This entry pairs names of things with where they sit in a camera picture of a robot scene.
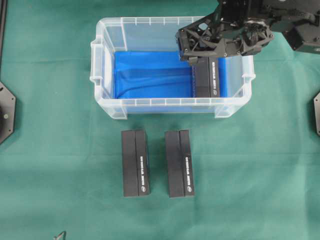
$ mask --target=green tablecloth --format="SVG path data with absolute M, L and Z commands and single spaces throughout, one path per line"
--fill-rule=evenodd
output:
M 9 0 L 1 80 L 16 95 L 0 146 L 0 239 L 305 240 L 320 238 L 320 55 L 276 39 L 254 57 L 251 101 L 211 114 L 112 120 L 89 82 L 103 17 L 202 16 L 217 3 Z M 124 198 L 121 130 L 148 135 L 152 193 Z M 189 129 L 194 198 L 169 199 L 164 132 Z

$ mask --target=green cloth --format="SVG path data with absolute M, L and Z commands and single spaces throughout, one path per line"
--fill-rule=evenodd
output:
M 119 16 L 203 16 L 217 3 L 9 0 L 1 81 L 16 95 L 0 145 L 0 239 L 316 240 L 320 55 L 276 39 L 254 57 L 252 99 L 212 114 L 111 119 L 89 81 L 96 23 Z M 148 135 L 151 195 L 124 198 L 121 131 Z M 196 196 L 169 199 L 164 132 L 189 129 Z

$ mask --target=metal bracket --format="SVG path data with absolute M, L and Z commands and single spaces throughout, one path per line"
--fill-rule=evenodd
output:
M 314 111 L 315 111 L 315 124 L 316 124 L 316 133 L 320 136 L 320 92 L 314 98 Z
M 0 82 L 0 144 L 14 132 L 16 97 Z

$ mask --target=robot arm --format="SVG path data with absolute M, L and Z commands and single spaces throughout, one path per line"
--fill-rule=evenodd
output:
M 320 54 L 319 0 L 218 0 L 215 12 L 176 34 L 180 59 L 260 53 L 284 35 L 294 51 Z

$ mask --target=black rectangular box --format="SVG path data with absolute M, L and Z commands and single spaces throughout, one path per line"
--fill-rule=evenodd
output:
M 195 98 L 219 98 L 219 59 L 216 57 L 200 57 L 192 67 L 193 94 Z
M 145 196 L 150 193 L 147 141 L 144 130 L 121 132 L 123 195 Z
M 165 151 L 168 165 L 169 197 L 195 195 L 188 130 L 167 131 Z

